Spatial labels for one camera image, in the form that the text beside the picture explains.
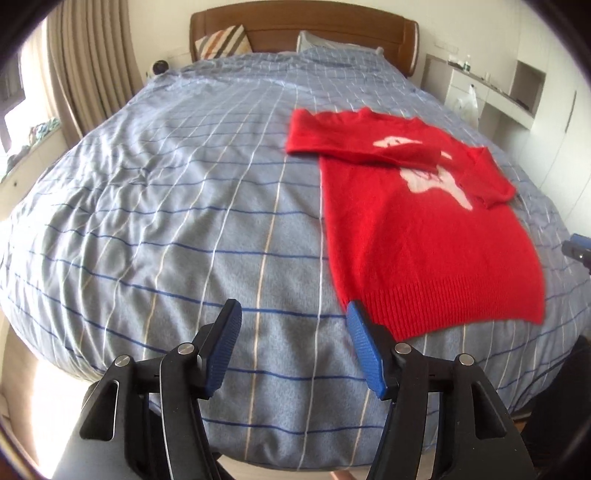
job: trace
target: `white graphic on sweater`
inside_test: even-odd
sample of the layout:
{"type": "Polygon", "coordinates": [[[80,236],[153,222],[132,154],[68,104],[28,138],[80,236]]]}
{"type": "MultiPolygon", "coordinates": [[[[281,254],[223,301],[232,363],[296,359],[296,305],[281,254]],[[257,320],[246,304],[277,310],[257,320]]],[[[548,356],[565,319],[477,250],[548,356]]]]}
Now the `white graphic on sweater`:
{"type": "MultiPolygon", "coordinates": [[[[383,140],[377,140],[374,142],[374,147],[381,147],[381,148],[388,148],[388,147],[396,147],[397,145],[404,145],[406,143],[418,143],[422,144],[420,140],[411,140],[410,138],[405,137],[386,137],[383,140]]],[[[452,156],[442,151],[441,156],[448,158],[449,160],[452,159],[452,156]]]]}
{"type": "Polygon", "coordinates": [[[438,174],[421,170],[410,170],[401,168],[400,176],[408,184],[408,189],[413,193],[423,193],[429,189],[442,189],[448,192],[466,210],[472,210],[472,205],[466,198],[464,192],[456,185],[456,181],[445,168],[438,165],[438,174]]]}

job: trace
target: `folded cloth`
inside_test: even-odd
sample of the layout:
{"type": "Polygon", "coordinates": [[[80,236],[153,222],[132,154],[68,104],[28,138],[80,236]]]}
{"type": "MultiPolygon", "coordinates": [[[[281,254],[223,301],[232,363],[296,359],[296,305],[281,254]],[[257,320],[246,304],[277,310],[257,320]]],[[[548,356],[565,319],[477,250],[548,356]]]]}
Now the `folded cloth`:
{"type": "Polygon", "coordinates": [[[487,148],[418,118],[293,113],[286,150],[320,154],[330,270],[396,340],[480,320],[542,323],[535,248],[487,148]]]}

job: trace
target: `blue object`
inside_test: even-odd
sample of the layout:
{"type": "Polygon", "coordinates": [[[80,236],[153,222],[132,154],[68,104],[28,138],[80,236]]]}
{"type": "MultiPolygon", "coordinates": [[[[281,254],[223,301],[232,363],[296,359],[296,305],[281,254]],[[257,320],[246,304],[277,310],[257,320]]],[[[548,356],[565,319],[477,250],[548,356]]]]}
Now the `blue object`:
{"type": "Polygon", "coordinates": [[[240,302],[228,300],[199,352],[199,356],[206,362],[204,390],[210,397],[222,386],[241,325],[240,302]]]}
{"type": "Polygon", "coordinates": [[[570,241],[572,243],[577,244],[580,247],[591,250],[591,238],[589,238],[588,236],[583,236],[579,235],[578,233],[574,233],[570,236],[570,241]]]}
{"type": "Polygon", "coordinates": [[[361,312],[357,302],[349,302],[347,306],[347,328],[353,340],[357,358],[370,390],[379,398],[386,394],[387,384],[384,378],[384,363],[378,347],[369,331],[369,319],[361,312]]]}

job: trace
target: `metal screw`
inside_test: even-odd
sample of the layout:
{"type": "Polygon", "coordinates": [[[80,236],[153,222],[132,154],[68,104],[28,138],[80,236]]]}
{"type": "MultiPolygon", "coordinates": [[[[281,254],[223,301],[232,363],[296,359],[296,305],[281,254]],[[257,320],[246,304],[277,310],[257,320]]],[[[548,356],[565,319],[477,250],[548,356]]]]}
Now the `metal screw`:
{"type": "Polygon", "coordinates": [[[188,355],[193,353],[194,350],[195,346],[192,343],[181,343],[177,348],[177,352],[181,355],[188,355]]]}
{"type": "Polygon", "coordinates": [[[474,365],[474,357],[468,353],[463,353],[460,355],[460,363],[462,365],[466,365],[467,367],[474,365]]]}
{"type": "Polygon", "coordinates": [[[394,350],[396,350],[396,353],[400,353],[400,355],[408,355],[411,351],[413,351],[413,349],[410,348],[410,345],[404,342],[397,343],[394,347],[394,350]]]}
{"type": "Polygon", "coordinates": [[[129,365],[129,355],[119,355],[115,359],[115,366],[116,367],[124,367],[125,365],[129,365]]]}

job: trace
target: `blue plaid duvet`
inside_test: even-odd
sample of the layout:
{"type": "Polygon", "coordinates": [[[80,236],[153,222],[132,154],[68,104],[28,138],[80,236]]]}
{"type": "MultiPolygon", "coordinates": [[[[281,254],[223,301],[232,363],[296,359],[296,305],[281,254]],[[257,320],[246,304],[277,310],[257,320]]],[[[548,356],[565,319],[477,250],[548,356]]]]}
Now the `blue plaid duvet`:
{"type": "MultiPolygon", "coordinates": [[[[568,232],[524,172],[371,53],[251,54],[153,80],[5,223],[2,310],[40,356],[96,380],[119,354],[192,339],[236,298],[242,331],[223,387],[202,403],[213,448],[278,468],[371,463],[388,406],[368,391],[332,287],[316,158],[283,148],[294,108],[364,106],[486,145],[518,189],[511,205],[544,268],[544,325],[478,323],[411,342],[443,358],[470,352],[515,409],[589,325],[589,275],[561,254],[568,232]]],[[[426,447],[436,398],[428,413],[426,447]]]]}

